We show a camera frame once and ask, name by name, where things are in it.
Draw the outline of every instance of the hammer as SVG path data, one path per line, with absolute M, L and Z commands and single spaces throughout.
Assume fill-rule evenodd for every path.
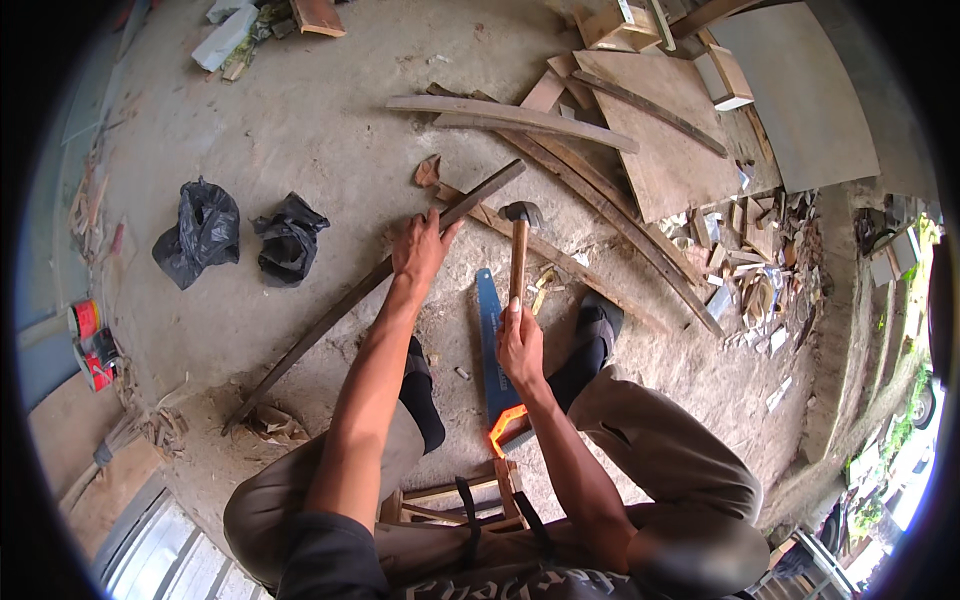
M 514 223 L 514 249 L 510 258 L 510 298 L 523 299 L 523 272 L 527 267 L 527 233 L 536 231 L 543 222 L 540 208 L 533 203 L 507 204 L 497 211 L 501 219 Z

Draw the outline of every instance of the hand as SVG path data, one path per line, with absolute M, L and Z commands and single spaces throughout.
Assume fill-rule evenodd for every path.
M 534 313 L 520 306 L 513 297 L 500 313 L 500 327 L 496 330 L 496 360 L 522 394 L 544 383 L 543 332 L 534 319 Z
M 403 231 L 394 240 L 394 274 L 408 276 L 416 286 L 429 288 L 463 223 L 462 219 L 457 221 L 441 236 L 440 214 L 436 208 L 430 208 L 425 219 L 423 215 L 407 219 Z

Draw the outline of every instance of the khaki pants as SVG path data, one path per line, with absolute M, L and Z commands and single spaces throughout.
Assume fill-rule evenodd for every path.
M 763 490 L 750 470 L 696 419 L 666 396 L 624 379 L 608 366 L 577 396 L 569 417 L 654 502 L 627 508 L 634 526 L 659 516 L 716 512 L 753 525 Z M 284 524 L 302 510 L 325 434 L 240 484 L 224 512 L 224 533 L 236 559 L 267 588 L 276 589 L 285 548 Z M 423 453 L 423 439 L 401 402 L 387 437 L 380 471 L 381 501 Z M 566 519 L 547 524 L 562 564 L 599 568 Z M 456 572 L 469 539 L 466 527 L 377 523 L 377 554 L 393 588 Z M 541 556 L 531 531 L 483 532 L 474 568 L 518 564 Z

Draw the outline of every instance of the orange saw handle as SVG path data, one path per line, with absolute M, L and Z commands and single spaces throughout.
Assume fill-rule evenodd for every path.
M 503 453 L 503 450 L 500 449 L 500 436 L 503 435 L 503 432 L 507 430 L 507 425 L 510 424 L 510 421 L 520 419 L 527 414 L 527 407 L 523 404 L 518 404 L 513 408 L 508 408 L 507 410 L 500 413 L 500 417 L 496 420 L 496 423 L 493 425 L 493 429 L 490 430 L 490 441 L 493 444 L 493 450 L 496 452 L 496 455 L 500 458 L 506 458 L 506 454 Z

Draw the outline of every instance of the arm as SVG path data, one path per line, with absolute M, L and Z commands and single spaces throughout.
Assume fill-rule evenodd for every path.
M 543 332 L 529 308 L 512 298 L 497 331 L 497 360 L 527 407 L 550 483 L 567 517 L 595 557 L 626 573 L 636 528 L 610 476 L 561 410 L 543 376 Z
M 420 305 L 444 262 L 458 222 L 443 236 L 440 217 L 410 219 L 394 242 L 394 280 L 347 373 L 324 455 L 303 503 L 305 511 L 348 516 L 371 532 L 380 491 L 380 460 L 400 392 L 407 348 Z

